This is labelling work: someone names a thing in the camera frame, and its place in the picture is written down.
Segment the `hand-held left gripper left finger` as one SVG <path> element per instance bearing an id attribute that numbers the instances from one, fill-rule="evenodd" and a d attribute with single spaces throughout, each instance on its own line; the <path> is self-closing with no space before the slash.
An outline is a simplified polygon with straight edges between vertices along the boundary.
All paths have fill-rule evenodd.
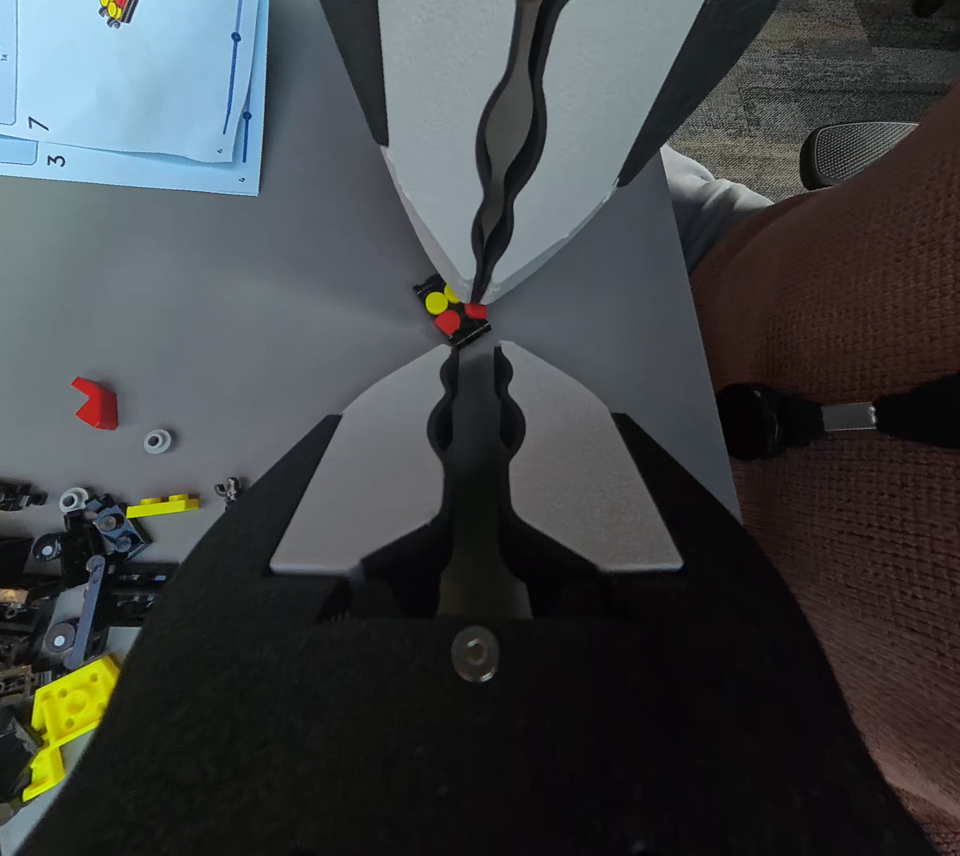
<path id="1" fill-rule="evenodd" d="M 375 553 L 431 523 L 445 471 L 428 435 L 448 397 L 445 366 L 457 352 L 438 346 L 372 384 L 342 412 L 270 570 L 347 577 Z"/>

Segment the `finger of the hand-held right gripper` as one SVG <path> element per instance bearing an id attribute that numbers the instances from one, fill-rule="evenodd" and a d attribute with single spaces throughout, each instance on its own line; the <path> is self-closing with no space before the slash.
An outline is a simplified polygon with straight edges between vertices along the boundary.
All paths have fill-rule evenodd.
<path id="1" fill-rule="evenodd" d="M 486 123 L 517 56 L 520 0 L 377 0 L 388 142 L 414 232 L 458 298 L 478 275 Z"/>
<path id="2" fill-rule="evenodd" d="M 706 0 L 543 0 L 528 60 L 532 118 L 485 243 L 491 303 L 584 228 L 620 174 Z"/>

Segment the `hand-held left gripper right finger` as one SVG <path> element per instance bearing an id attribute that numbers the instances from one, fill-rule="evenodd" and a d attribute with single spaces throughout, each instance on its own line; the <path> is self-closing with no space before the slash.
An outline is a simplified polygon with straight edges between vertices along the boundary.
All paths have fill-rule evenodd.
<path id="1" fill-rule="evenodd" d="M 510 443 L 510 507 L 519 521 L 606 574 L 675 572 L 681 554 L 608 407 L 516 342 L 498 348 Z"/>

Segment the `small black toy brick assembly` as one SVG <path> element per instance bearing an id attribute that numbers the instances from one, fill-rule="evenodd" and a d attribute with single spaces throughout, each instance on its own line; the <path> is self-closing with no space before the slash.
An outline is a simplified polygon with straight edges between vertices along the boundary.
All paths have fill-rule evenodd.
<path id="1" fill-rule="evenodd" d="M 443 277 L 434 273 L 413 286 L 413 292 L 431 317 L 435 328 L 453 348 L 470 346 L 491 332 L 491 323 L 474 321 L 464 315 L 462 301 Z"/>

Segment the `grey desk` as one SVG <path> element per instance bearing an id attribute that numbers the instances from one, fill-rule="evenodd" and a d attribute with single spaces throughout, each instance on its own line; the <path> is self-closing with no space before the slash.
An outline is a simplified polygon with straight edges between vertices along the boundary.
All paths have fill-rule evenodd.
<path id="1" fill-rule="evenodd" d="M 270 147 L 258 198 L 109 189 L 14 179 L 2 189 L 2 426 L 4 475 L 41 488 L 105 484 L 116 495 L 153 494 L 162 485 L 215 482 L 228 471 L 265 473 L 327 414 L 432 348 L 434 338 L 408 287 L 429 273 L 426 256 L 367 135 L 348 74 L 318 0 L 273 0 Z M 627 157 L 635 179 L 559 255 L 499 303 L 494 335 L 469 350 L 457 423 L 491 411 L 491 339 L 521 343 L 574 375 L 614 410 L 629 413 L 692 470 L 726 511 L 738 515 L 686 272 L 659 160 L 640 170 L 661 124 L 676 129 L 742 54 L 747 37 L 719 55 L 693 55 L 719 40 L 721 17 L 739 2 L 707 0 L 684 44 L 667 95 L 654 105 L 645 142 Z M 84 430 L 67 413 L 68 377 L 104 377 L 121 395 L 118 433 Z M 169 424 L 180 442 L 169 456 L 134 455 L 134 430 Z M 135 799 L 135 764 L 159 725 L 159 752 L 186 735 L 138 696 L 132 748 L 105 775 L 101 735 L 53 801 L 30 804 L 3 840 L 26 838 L 16 854 L 321 854 L 311 841 L 253 841 L 268 814 L 239 804 L 249 832 L 221 826 L 216 840 L 175 841 L 186 807 L 207 797 L 173 783 Z M 520 854 L 512 814 L 494 813 L 493 784 L 472 770 L 459 783 L 426 783 L 404 764 L 386 802 L 410 802 L 387 828 L 411 830 L 412 854 Z M 436 794 L 448 787 L 453 795 Z"/>

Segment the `light grey cloth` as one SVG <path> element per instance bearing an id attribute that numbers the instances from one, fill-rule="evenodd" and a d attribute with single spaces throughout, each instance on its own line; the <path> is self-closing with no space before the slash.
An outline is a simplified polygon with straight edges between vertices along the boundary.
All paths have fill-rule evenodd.
<path id="1" fill-rule="evenodd" d="M 669 144 L 661 147 L 660 158 L 688 274 L 739 223 L 772 205 L 741 183 L 715 177 Z"/>

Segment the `yellow flat plate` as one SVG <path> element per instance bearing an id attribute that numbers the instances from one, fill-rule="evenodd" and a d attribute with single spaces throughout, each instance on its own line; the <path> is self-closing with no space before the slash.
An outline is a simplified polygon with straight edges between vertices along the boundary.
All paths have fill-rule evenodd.
<path id="1" fill-rule="evenodd" d="M 147 497 L 137 503 L 129 503 L 126 507 L 126 518 L 144 519 L 186 514 L 198 511 L 200 508 L 200 497 L 190 493 L 178 493 L 166 497 Z"/>

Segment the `red corner brick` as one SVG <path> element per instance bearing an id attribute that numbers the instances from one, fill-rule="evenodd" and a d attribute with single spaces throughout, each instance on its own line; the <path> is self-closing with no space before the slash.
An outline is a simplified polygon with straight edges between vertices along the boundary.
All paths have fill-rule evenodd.
<path id="1" fill-rule="evenodd" d="M 70 385 L 84 396 L 83 403 L 75 412 L 79 421 L 99 431 L 117 430 L 118 403 L 113 390 L 102 382 L 81 376 L 74 378 Z"/>

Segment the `toy brick instruction booklet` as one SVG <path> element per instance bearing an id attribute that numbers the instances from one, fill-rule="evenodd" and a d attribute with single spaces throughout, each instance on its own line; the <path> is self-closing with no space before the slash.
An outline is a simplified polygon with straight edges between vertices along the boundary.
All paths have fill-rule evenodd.
<path id="1" fill-rule="evenodd" d="M 270 0 L 1 0 L 1 174 L 255 197 Z"/>

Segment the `person's brown knit sweater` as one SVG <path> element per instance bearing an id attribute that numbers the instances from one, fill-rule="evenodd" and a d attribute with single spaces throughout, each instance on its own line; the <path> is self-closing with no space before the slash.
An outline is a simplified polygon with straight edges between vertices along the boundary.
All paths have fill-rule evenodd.
<path id="1" fill-rule="evenodd" d="M 841 186 L 743 218 L 692 271 L 716 391 L 873 403 L 958 374 L 958 86 Z M 958 449 L 880 430 L 733 463 L 884 778 L 958 854 Z"/>

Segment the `pile of toy bricks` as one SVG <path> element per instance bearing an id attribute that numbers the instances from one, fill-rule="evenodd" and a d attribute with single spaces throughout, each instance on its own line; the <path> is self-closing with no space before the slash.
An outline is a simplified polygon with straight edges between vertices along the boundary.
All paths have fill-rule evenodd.
<path id="1" fill-rule="evenodd" d="M 95 730 L 119 678 L 112 630 L 138 630 L 179 569 L 139 561 L 150 539 L 109 494 L 75 487 L 60 530 L 2 537 L 2 822 L 66 776 L 63 748 Z"/>

